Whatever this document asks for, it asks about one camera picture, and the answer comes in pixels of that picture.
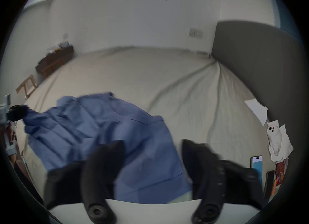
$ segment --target blue shirt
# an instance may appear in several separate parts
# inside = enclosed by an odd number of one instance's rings
[[[123,140],[126,161],[115,181],[116,200],[162,204],[191,190],[163,118],[112,93],[65,96],[44,113],[29,109],[23,121],[29,145],[47,171],[87,160],[96,146]]]

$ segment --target upholstered headboard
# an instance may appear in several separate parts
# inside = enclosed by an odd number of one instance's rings
[[[290,180],[307,149],[309,70],[302,42],[273,26],[222,21],[217,24],[212,56],[268,107],[271,121],[285,125],[294,147],[285,174],[285,181]]]

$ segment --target tissue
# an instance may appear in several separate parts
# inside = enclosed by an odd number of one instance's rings
[[[268,108],[265,106],[262,106],[255,98],[245,100],[245,103],[253,111],[255,116],[257,116],[261,124],[264,126],[266,119],[267,119]]]

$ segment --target bed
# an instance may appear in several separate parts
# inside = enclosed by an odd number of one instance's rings
[[[250,167],[263,157],[265,174],[273,170],[264,127],[245,104],[249,89],[208,55],[184,49],[117,47],[79,56],[50,75],[26,101],[44,112],[63,96],[111,91],[151,115],[161,115],[181,155],[182,139],[207,143],[222,159]],[[43,197],[46,170],[28,145],[22,121],[16,135],[34,187]],[[190,200],[187,194],[176,201]]]

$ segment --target wooden stool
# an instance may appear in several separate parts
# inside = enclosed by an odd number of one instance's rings
[[[32,87],[29,87],[29,81],[31,81],[32,83]],[[38,87],[34,76],[30,75],[26,80],[24,80],[16,89],[16,92],[19,93],[19,91],[21,90],[21,88],[24,88],[25,90],[25,99],[28,99],[30,97],[30,95],[34,92],[34,90],[36,90]]]

